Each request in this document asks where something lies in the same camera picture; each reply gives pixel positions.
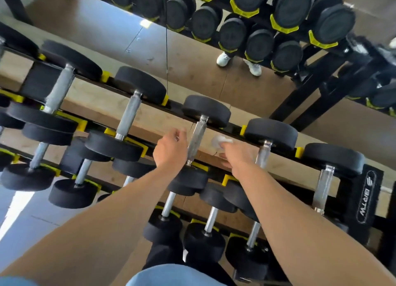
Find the person's right hand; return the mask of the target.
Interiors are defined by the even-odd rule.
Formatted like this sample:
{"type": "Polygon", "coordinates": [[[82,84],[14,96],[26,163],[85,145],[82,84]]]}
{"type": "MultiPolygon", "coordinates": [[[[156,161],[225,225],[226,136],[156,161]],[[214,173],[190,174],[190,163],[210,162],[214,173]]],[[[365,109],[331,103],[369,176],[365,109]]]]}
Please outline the person's right hand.
{"type": "MultiPolygon", "coordinates": [[[[222,160],[223,160],[222,161],[222,165],[225,166],[224,162],[226,160],[224,160],[223,158],[222,158],[222,160]]],[[[240,142],[240,169],[239,170],[232,170],[229,167],[227,167],[227,168],[231,169],[232,175],[236,179],[241,180],[242,177],[243,177],[244,171],[246,169],[251,168],[254,164],[255,164],[254,150],[252,150],[248,144],[240,142]]]]}

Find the person's left forearm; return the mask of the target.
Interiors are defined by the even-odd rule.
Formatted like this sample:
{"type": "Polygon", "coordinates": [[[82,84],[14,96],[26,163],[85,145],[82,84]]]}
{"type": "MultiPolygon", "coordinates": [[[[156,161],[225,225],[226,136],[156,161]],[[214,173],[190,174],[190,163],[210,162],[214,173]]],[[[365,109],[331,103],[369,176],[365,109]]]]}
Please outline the person's left forearm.
{"type": "Polygon", "coordinates": [[[169,164],[123,187],[47,234],[0,273],[0,286],[107,285],[180,172],[169,164]]]}

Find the light blue shirt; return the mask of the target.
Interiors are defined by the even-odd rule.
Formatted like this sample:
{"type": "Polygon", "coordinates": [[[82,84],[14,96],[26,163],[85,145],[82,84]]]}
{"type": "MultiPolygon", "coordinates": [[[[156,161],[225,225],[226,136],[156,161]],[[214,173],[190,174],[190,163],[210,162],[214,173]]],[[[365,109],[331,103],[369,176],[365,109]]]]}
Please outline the light blue shirt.
{"type": "MultiPolygon", "coordinates": [[[[23,277],[0,277],[0,286],[44,286],[23,277]]],[[[178,264],[157,265],[135,274],[125,286],[227,286],[207,274],[178,264]]]]}

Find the white cleaning cloth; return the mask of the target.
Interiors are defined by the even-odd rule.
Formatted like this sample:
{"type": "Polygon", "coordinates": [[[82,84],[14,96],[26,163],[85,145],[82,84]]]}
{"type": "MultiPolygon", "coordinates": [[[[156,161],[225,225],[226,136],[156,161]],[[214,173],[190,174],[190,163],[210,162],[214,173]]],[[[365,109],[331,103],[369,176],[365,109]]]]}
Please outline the white cleaning cloth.
{"type": "Polygon", "coordinates": [[[216,150],[224,150],[222,144],[224,143],[234,143],[234,140],[231,138],[227,138],[224,135],[218,134],[214,136],[211,140],[211,146],[216,150]]]}

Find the wall mirror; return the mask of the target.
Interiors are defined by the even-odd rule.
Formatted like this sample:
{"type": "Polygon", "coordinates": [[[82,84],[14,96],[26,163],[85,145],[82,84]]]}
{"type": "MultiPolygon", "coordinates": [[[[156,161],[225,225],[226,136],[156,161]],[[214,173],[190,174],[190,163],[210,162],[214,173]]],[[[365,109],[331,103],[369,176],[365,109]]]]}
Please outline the wall mirror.
{"type": "MultiPolygon", "coordinates": [[[[295,89],[267,68],[253,77],[238,57],[220,68],[219,49],[155,23],[144,27],[140,17],[100,0],[21,1],[38,29],[259,117],[295,89]]],[[[341,100],[303,134],[396,169],[396,118],[354,101],[341,100]]]]}

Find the person's left hand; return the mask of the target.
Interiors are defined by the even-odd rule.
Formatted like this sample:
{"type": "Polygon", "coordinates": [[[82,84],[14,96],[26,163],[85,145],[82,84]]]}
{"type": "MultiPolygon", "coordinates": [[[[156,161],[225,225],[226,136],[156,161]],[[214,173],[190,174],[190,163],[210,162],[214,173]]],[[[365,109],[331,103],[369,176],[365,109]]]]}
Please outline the person's left hand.
{"type": "Polygon", "coordinates": [[[167,133],[158,140],[153,158],[157,168],[177,174],[186,164],[188,147],[169,146],[167,144],[167,133]]]}

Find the black yellow dumbbell rack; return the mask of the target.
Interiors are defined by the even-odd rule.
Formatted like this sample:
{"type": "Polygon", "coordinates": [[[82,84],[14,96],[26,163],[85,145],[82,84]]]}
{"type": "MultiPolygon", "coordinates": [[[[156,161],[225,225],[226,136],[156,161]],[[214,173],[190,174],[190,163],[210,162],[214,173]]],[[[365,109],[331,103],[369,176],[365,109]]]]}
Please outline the black yellow dumbbell rack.
{"type": "MultiPolygon", "coordinates": [[[[112,132],[100,132],[93,130],[90,132],[88,138],[73,138],[72,134],[77,130],[78,123],[77,119],[69,119],[62,117],[59,114],[48,114],[43,112],[43,109],[47,107],[48,96],[54,92],[55,100],[62,101],[62,96],[70,89],[69,84],[72,85],[72,80],[78,77],[78,80],[84,81],[87,79],[87,83],[91,83],[90,74],[97,73],[89,71],[93,69],[89,66],[82,68],[83,64],[73,63],[73,60],[77,58],[77,52],[69,49],[66,46],[62,46],[56,42],[46,42],[50,44],[45,52],[44,61],[60,61],[60,66],[64,68],[57,68],[57,64],[46,65],[40,60],[32,62],[29,66],[29,70],[23,76],[24,86],[31,86],[31,94],[27,94],[31,99],[37,101],[41,100],[45,105],[40,110],[37,108],[29,108],[23,103],[12,102],[8,107],[9,117],[25,122],[25,130],[22,130],[26,137],[36,139],[40,143],[47,143],[51,145],[72,145],[77,144],[79,140],[82,144],[86,145],[86,148],[82,148],[82,151],[92,152],[95,155],[100,155],[105,158],[111,158],[114,162],[126,163],[132,169],[132,173],[125,173],[130,175],[134,181],[141,178],[146,172],[154,170],[154,165],[146,165],[138,163],[140,155],[145,154],[144,145],[140,145],[138,142],[125,142],[127,135],[123,135],[124,139],[116,140],[116,133],[114,136],[112,132]]],[[[126,116],[123,119],[130,118],[129,115],[133,115],[135,112],[135,106],[139,105],[143,100],[150,103],[157,104],[161,99],[164,101],[163,105],[166,105],[165,88],[160,82],[156,83],[150,78],[144,79],[138,78],[134,68],[122,67],[117,72],[114,82],[114,88],[130,93],[131,95],[131,108],[126,109],[126,116]]],[[[182,107],[182,113],[189,118],[204,119],[208,118],[207,124],[215,128],[223,128],[228,120],[228,114],[230,111],[227,108],[222,108],[221,103],[204,97],[191,95],[187,97],[185,104],[182,107]]],[[[294,141],[294,130],[291,127],[286,126],[284,123],[276,122],[270,119],[255,118],[249,121],[246,126],[243,127],[241,135],[246,137],[250,142],[260,145],[259,152],[257,154],[256,163],[264,168],[268,160],[268,155],[275,148],[290,151],[295,145],[294,141]]],[[[328,186],[333,176],[338,176],[341,179],[355,179],[356,182],[362,182],[359,194],[359,199],[355,199],[354,209],[347,208],[348,211],[355,211],[354,216],[356,217],[356,224],[363,224],[367,222],[369,216],[369,210],[371,207],[371,201],[374,199],[377,204],[377,195],[373,192],[377,192],[377,181],[378,174],[374,170],[369,170],[368,165],[362,164],[363,156],[352,150],[344,149],[341,147],[331,146],[330,144],[307,144],[305,150],[302,151],[301,157],[298,156],[299,151],[296,151],[296,157],[301,158],[302,162],[312,165],[314,168],[321,169],[321,173],[318,179],[318,186],[313,195],[312,210],[320,213],[322,217],[326,218],[324,214],[326,200],[328,198],[328,186]]],[[[167,186],[170,194],[167,198],[166,204],[160,214],[160,209],[153,210],[150,219],[145,226],[143,231],[144,237],[153,243],[165,243],[169,239],[176,237],[176,234],[181,231],[181,221],[175,215],[171,213],[171,206],[174,202],[175,195],[190,196],[196,193],[200,194],[200,199],[205,203],[212,206],[212,213],[210,214],[210,220],[215,220],[217,211],[223,210],[229,213],[240,209],[243,214],[255,221],[253,228],[250,233],[249,239],[230,234],[230,239],[225,246],[223,239],[219,239],[215,236],[221,236],[219,233],[208,232],[204,229],[204,223],[192,222],[186,229],[184,236],[184,245],[190,257],[194,260],[211,261],[217,262],[217,259],[221,258],[221,254],[225,251],[225,255],[229,263],[235,268],[236,276],[247,280],[256,280],[257,282],[286,282],[290,283],[286,277],[282,267],[280,266],[277,258],[275,257],[271,247],[258,246],[250,242],[256,241],[256,229],[262,227],[255,210],[245,193],[245,190],[241,186],[238,179],[234,176],[225,175],[223,184],[219,185],[216,183],[208,182],[210,178],[208,169],[200,167],[200,165],[191,163],[184,165],[178,175],[170,182],[167,186]]],[[[93,182],[83,180],[77,182],[77,178],[60,180],[57,181],[51,189],[49,195],[49,201],[60,208],[67,209],[80,209],[88,207],[88,204],[92,204],[94,199],[94,190],[99,190],[99,186],[93,182]]]]}

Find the person's right forearm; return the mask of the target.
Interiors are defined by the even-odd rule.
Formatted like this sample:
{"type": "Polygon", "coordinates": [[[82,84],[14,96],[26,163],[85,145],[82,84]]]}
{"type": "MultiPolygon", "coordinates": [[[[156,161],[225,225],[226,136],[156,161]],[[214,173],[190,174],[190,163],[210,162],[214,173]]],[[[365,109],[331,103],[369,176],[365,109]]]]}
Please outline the person's right forearm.
{"type": "Polygon", "coordinates": [[[293,286],[396,286],[360,243],[286,191],[254,163],[232,166],[293,286]]]}

